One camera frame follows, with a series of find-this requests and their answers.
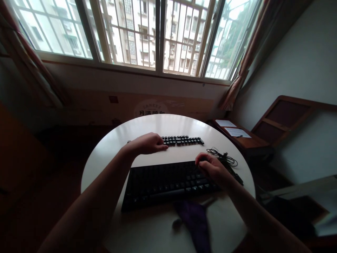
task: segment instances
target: paper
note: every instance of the paper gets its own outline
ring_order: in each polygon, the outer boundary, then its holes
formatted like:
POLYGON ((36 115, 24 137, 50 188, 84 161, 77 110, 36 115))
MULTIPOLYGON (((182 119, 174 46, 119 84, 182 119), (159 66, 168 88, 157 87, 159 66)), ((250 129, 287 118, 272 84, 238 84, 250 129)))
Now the paper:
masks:
POLYGON ((221 127, 236 127, 236 125, 230 121, 222 121, 217 119, 215 122, 218 123, 221 127))
POLYGON ((242 138, 251 138, 244 130, 237 128, 225 128, 233 137, 241 136, 242 138))

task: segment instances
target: brown curtain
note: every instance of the brown curtain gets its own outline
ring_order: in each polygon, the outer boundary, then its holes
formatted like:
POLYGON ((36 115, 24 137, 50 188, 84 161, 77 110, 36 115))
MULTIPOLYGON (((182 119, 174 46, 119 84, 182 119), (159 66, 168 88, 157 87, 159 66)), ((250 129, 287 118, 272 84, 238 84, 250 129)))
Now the brown curtain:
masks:
POLYGON ((241 60, 238 76, 232 82, 226 94, 219 103, 219 108, 224 111, 231 111, 235 99, 248 75, 248 69, 252 64, 254 57, 258 51, 259 45, 266 36, 268 27, 271 27, 272 21, 277 15, 283 1, 264 0, 259 11, 254 32, 247 46, 245 54, 241 60))
POLYGON ((68 98, 31 48, 5 0, 0 0, 0 41, 26 80, 32 94, 45 106, 61 108, 68 98))

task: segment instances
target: window sill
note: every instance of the window sill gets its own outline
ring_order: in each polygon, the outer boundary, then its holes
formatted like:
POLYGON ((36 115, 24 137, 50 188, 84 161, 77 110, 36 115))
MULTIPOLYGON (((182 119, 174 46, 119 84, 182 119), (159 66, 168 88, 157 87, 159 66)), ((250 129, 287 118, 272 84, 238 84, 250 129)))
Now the window sill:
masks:
MULTIPOLYGON (((192 82, 192 83, 206 83, 212 85, 220 85, 220 86, 230 86, 232 81, 230 80, 221 80, 221 79, 214 79, 214 78, 201 78, 201 77, 191 77, 185 75, 177 75, 171 73, 157 73, 155 69, 147 67, 144 69, 143 66, 132 65, 117 65, 117 64, 109 64, 103 62, 94 62, 91 59, 86 59, 82 57, 74 57, 74 56, 67 56, 61 54, 54 54, 42 51, 36 51, 38 56, 41 58, 42 62, 48 64, 60 64, 60 65, 70 65, 76 67, 85 67, 91 69, 98 69, 98 70, 105 70, 105 71, 113 71, 113 72, 122 72, 128 74, 135 74, 135 75, 142 75, 142 76, 151 76, 157 78, 165 78, 171 80, 180 80, 185 82, 192 82)), ((0 57, 10 58, 7 54, 0 53, 0 57)))

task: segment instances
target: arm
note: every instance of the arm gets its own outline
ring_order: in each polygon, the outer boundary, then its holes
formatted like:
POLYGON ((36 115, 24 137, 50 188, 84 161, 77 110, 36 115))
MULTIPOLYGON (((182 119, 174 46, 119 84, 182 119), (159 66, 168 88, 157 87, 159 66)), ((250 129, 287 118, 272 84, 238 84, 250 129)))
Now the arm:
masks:
POLYGON ((200 153, 196 164, 199 164, 205 176, 227 191, 251 234, 268 252, 310 252, 297 237, 260 206, 216 157, 200 153))
POLYGON ((75 200, 38 252, 88 252, 94 249, 107 232, 134 159, 140 154, 166 150, 168 146, 163 142, 158 134, 149 133, 122 147, 75 200))

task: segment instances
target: mechanical keyboard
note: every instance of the mechanical keyboard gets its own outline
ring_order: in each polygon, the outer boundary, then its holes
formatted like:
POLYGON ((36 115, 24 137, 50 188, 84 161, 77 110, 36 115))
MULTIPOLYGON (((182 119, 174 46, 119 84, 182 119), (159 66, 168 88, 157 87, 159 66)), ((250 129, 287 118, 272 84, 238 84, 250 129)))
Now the mechanical keyboard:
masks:
POLYGON ((195 161, 131 168, 122 212, 220 190, 195 161))

